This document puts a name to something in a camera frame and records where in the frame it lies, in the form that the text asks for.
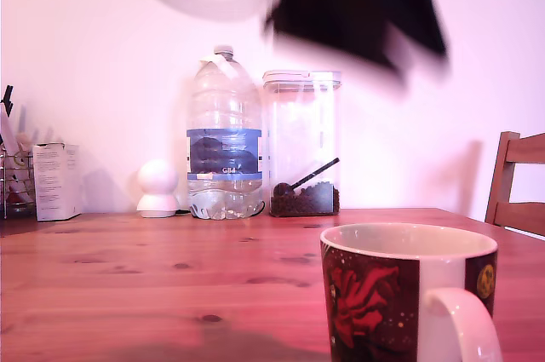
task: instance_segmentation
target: table wood grain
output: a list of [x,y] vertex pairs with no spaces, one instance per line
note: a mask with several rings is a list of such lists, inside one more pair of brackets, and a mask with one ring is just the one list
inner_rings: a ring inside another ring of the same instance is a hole
[[545,360],[545,243],[442,210],[399,209],[239,221],[6,221],[2,361],[328,361],[318,236],[365,221],[494,238],[504,360]]

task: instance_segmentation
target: wire rack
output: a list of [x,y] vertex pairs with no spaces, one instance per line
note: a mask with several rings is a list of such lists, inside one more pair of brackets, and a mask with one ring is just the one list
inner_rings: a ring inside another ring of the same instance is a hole
[[32,152],[12,156],[0,148],[0,195],[4,219],[36,214]]

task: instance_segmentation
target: wooden chair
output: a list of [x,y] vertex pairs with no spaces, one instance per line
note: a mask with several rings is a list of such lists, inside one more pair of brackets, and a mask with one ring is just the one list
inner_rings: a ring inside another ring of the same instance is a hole
[[545,134],[502,132],[485,221],[545,235],[545,203],[509,203],[515,164],[545,164]]

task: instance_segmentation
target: small white speaker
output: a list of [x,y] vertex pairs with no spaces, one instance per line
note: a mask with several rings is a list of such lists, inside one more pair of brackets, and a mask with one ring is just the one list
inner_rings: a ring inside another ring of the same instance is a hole
[[154,159],[144,164],[138,172],[138,183],[144,196],[136,208],[142,217],[169,217],[178,210],[174,190],[178,174],[166,160]]

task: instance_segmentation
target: scoop handle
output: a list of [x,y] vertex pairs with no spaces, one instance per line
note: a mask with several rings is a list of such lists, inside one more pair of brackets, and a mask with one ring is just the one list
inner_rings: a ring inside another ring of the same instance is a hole
[[294,190],[297,189],[303,183],[306,183],[306,182],[310,181],[314,176],[319,175],[324,170],[329,169],[331,166],[333,166],[334,164],[337,164],[337,163],[339,163],[339,158],[333,159],[331,162],[329,162],[328,164],[325,164],[320,169],[314,170],[314,172],[311,173],[310,175],[307,175],[307,176],[303,177],[300,181],[298,181],[298,182],[294,183],[293,185],[291,185],[291,188],[294,189]]

